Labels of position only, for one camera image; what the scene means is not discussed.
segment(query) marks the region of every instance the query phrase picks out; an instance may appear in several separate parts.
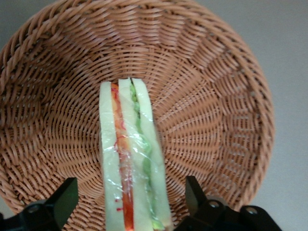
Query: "sandwich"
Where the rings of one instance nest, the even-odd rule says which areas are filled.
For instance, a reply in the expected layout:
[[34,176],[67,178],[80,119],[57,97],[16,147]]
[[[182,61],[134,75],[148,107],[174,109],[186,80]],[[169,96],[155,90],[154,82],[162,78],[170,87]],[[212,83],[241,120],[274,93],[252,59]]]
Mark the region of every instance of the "sandwich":
[[171,231],[165,166],[146,85],[100,87],[100,150],[106,231]]

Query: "wicker basket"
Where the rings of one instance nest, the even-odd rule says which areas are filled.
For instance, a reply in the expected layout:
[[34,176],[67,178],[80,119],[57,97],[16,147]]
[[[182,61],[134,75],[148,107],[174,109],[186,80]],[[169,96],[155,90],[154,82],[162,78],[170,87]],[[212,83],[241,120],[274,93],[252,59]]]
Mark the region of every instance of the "wicker basket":
[[0,54],[0,194],[14,211],[78,177],[65,230],[104,230],[99,85],[143,78],[153,103],[175,224],[185,176],[238,209],[256,194],[273,145],[267,82],[248,47],[187,0],[61,0]]

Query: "tomato slice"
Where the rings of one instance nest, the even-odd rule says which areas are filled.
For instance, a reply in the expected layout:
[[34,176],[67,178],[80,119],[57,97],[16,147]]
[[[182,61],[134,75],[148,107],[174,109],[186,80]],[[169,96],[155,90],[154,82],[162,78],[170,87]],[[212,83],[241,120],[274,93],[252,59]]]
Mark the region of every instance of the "tomato slice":
[[115,120],[116,143],[115,147],[120,159],[120,175],[122,182],[122,200],[123,208],[118,208],[117,211],[123,210],[124,224],[126,231],[134,230],[134,211],[133,211],[133,184],[132,184],[132,166],[131,153],[127,131],[124,126],[124,120],[119,99],[119,87],[116,84],[111,84],[112,109]]

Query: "gray surface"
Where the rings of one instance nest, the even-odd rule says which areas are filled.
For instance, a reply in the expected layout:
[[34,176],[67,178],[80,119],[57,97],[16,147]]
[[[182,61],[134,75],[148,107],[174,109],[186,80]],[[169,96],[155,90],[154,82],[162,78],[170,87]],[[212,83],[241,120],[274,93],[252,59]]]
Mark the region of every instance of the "gray surface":
[[[0,48],[52,0],[1,0]],[[308,227],[308,1],[198,0],[240,34],[259,60],[275,107],[276,138],[267,176],[253,204],[284,231]],[[0,200],[1,211],[6,210]]]

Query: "woven basket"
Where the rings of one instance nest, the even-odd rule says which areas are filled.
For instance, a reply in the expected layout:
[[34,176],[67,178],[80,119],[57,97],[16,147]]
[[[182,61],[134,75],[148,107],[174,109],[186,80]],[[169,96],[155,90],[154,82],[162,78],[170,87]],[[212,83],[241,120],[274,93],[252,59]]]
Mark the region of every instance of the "woven basket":
[[187,0],[61,0],[0,54],[0,194],[15,212],[78,177],[65,230],[104,230],[99,86],[142,78],[165,155],[175,225],[185,176],[239,209],[273,145],[267,82],[241,38]]

